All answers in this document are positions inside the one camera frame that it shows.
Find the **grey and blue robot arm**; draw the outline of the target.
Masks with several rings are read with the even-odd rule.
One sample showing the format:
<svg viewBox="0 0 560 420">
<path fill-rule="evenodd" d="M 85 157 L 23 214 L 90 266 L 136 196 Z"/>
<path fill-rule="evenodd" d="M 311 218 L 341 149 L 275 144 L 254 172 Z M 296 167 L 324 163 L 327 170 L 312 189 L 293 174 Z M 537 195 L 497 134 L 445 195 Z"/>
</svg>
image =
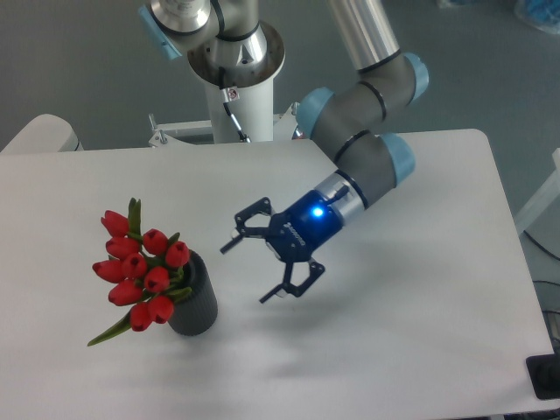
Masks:
<svg viewBox="0 0 560 420">
<path fill-rule="evenodd" d="M 278 296 L 299 297 L 323 274 L 313 252 L 415 169 L 411 148 L 373 127 L 418 99 L 429 84 L 425 64 L 404 53 L 378 1 L 331 1 L 359 81 L 343 94 L 310 92 L 294 109 L 296 128 L 335 164 L 335 172 L 281 213 L 260 199 L 235 217 L 233 242 L 259 238 L 284 263 Z M 165 57 L 186 57 L 204 83 L 217 144 L 275 137 L 273 81 L 285 58 L 278 32 L 255 1 L 149 1 L 146 31 Z"/>
</svg>

